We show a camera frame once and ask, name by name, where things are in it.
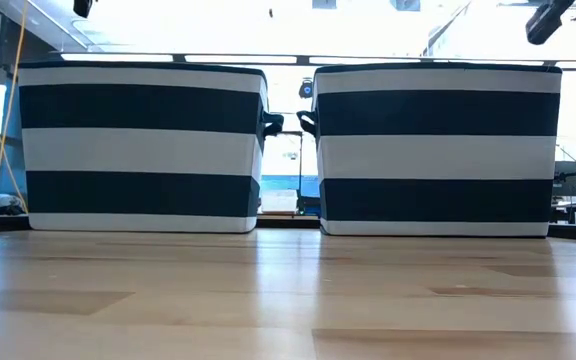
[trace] black handle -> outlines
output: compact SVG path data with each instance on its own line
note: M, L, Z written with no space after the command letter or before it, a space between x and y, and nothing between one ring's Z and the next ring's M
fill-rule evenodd
M317 136L317 114L314 111L297 111L297 117L299 118L299 124L305 132L312 136Z
M279 134L284 127L284 116L281 114L271 114L264 111L261 113L261 123L270 124L264 128L264 139L267 136L275 136Z

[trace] storage bin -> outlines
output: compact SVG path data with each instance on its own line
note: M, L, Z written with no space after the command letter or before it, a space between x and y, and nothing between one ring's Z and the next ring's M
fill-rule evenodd
M254 228L264 137L283 123L263 72L43 62L19 83L33 229Z
M298 116L317 139L323 230L546 236L560 87L555 67L318 69Z

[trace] computer monitor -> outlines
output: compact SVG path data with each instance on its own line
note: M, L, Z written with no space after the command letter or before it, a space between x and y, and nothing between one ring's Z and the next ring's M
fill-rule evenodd
M576 172L576 161L555 161L555 179L561 173ZM576 196L576 176L570 176L565 181L554 180L552 196Z

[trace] striped storage bin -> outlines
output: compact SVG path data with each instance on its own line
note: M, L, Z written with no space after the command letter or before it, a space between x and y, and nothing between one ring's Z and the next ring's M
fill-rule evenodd
M318 141L323 230L545 236L560 85L553 67L318 69L298 115Z
M264 137L283 123L263 72L57 62L19 82L32 228L254 228Z

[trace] yellow cable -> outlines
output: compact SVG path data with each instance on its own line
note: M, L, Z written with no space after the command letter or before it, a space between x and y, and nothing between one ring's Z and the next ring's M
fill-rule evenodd
M15 180L15 175L12 171L12 167L10 166L10 162L8 161L8 156L6 155L6 151L5 151L5 145L6 145L6 131L8 130L8 122L10 120L10 114L11 114L11 110L12 110L12 104L13 104L13 100L14 100L14 94L15 94L15 83L17 81L17 71L19 69L19 61L21 58L21 48L23 46L23 40L24 40L24 32L25 32L25 27L26 27L26 14L28 12L28 0L26 0L24 2L24 9L23 9L23 14L22 14L22 18L21 18L21 31L19 33L19 43L17 45L17 57L15 59L15 68L14 68L14 74L13 74L13 80L12 80L12 88L11 88L11 92L10 92L10 98L8 101L8 113L6 114L6 120L3 126L3 132L2 135L0 136L0 159L3 159L3 161L6 163L6 167L8 168L8 172L10 173L10 179L12 180L12 184L15 187L15 191L17 192L17 196L19 197L19 200L21 201L21 206L24 209L24 211L26 212L26 214L28 213L28 206L26 205L26 201L24 200L24 197L21 194L21 191L19 190L19 186L17 185L17 181Z

